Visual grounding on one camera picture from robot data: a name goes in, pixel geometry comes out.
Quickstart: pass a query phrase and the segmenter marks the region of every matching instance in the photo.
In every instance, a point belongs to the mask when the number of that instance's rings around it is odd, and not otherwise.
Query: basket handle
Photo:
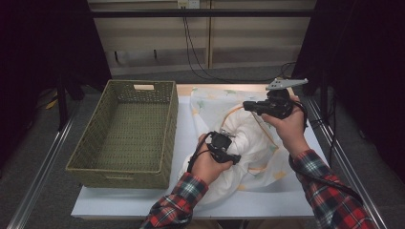
[[[153,84],[134,84],[135,91],[143,90],[143,91],[154,91],[155,85]]]
[[[117,175],[104,175],[108,179],[134,180],[134,177],[117,177]]]

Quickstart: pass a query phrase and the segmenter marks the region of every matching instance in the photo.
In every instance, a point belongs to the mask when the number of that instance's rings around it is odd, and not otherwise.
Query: white table
[[[104,189],[82,187],[72,216],[83,219],[144,219],[151,206],[171,192],[187,155],[197,145],[189,96],[179,97],[178,129],[176,131],[170,187],[167,190]],[[309,146],[326,161],[312,128],[306,129]],[[215,205],[194,209],[193,219],[263,219],[312,217],[295,174],[255,192],[236,191],[230,198]]]

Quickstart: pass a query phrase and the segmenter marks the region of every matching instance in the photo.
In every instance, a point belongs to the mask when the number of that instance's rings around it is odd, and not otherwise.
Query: white fabric
[[[264,100],[266,94],[195,88],[190,105],[196,125],[196,137],[220,128],[230,132],[232,144],[227,152],[241,155],[241,161],[220,174],[209,186],[198,205],[218,202],[236,190],[254,191],[284,177],[291,171],[288,152],[274,128],[259,116],[242,108],[246,100]],[[186,171],[188,156],[179,177]]]

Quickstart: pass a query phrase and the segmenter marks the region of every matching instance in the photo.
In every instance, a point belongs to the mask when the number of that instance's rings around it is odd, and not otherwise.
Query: plaid sleeve
[[[198,177],[184,173],[171,195],[156,202],[140,228],[182,228],[193,216],[193,208],[208,191]]]
[[[313,150],[296,157],[294,166],[306,174],[343,184]],[[376,228],[373,219],[352,196],[306,177],[297,177],[322,228]]]

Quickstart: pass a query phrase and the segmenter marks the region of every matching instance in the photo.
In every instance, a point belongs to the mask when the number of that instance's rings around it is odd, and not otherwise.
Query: wicker basket
[[[168,188],[178,107],[175,82],[110,80],[66,170],[87,187]]]

